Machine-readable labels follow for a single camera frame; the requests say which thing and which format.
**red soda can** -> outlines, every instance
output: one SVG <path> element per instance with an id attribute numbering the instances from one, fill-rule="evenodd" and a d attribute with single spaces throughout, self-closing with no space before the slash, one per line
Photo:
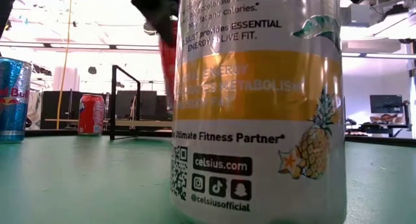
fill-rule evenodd
<path id="1" fill-rule="evenodd" d="M 177 21 L 172 22 L 173 33 L 177 35 Z M 164 87 L 168 101 L 168 112 L 172 113 L 174 109 L 174 88 L 175 88 L 175 62 L 176 47 L 169 47 L 162 39 L 159 41 L 159 50 L 162 58 L 162 68 L 164 76 Z"/>
<path id="2" fill-rule="evenodd" d="M 78 134 L 103 133 L 104 111 L 102 96 L 84 94 L 79 101 Z"/>

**qr code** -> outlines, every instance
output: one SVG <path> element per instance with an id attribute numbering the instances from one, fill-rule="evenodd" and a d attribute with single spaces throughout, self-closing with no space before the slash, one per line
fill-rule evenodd
<path id="1" fill-rule="evenodd" d="M 170 191 L 182 200 L 187 200 L 188 148 L 172 145 L 170 162 Z"/>

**red bull can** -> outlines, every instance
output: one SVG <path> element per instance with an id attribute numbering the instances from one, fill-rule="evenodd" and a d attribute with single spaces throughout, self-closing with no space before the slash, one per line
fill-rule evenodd
<path id="1" fill-rule="evenodd" d="M 32 64 L 0 57 L 0 143 L 25 137 Z"/>
<path id="2" fill-rule="evenodd" d="M 84 94 L 79 101 L 78 134 L 103 133 L 105 103 L 100 95 Z"/>

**yellow label band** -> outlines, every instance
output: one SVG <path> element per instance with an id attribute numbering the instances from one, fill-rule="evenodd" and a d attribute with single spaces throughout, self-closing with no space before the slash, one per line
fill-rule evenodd
<path id="1" fill-rule="evenodd" d="M 323 88 L 334 95 L 340 122 L 341 65 L 318 55 L 250 51 L 183 64 L 175 89 L 175 119 L 307 121 Z"/>

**aluminum can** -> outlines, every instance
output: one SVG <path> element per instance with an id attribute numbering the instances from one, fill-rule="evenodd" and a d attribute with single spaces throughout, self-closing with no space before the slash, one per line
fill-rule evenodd
<path id="1" fill-rule="evenodd" d="M 0 143 L 25 137 L 32 64 L 0 57 Z"/>
<path id="2" fill-rule="evenodd" d="M 103 133 L 105 103 L 100 95 L 84 94 L 79 101 L 78 134 Z"/>
<path id="3" fill-rule="evenodd" d="M 344 223 L 339 0 L 179 12 L 170 200 L 183 223 Z"/>

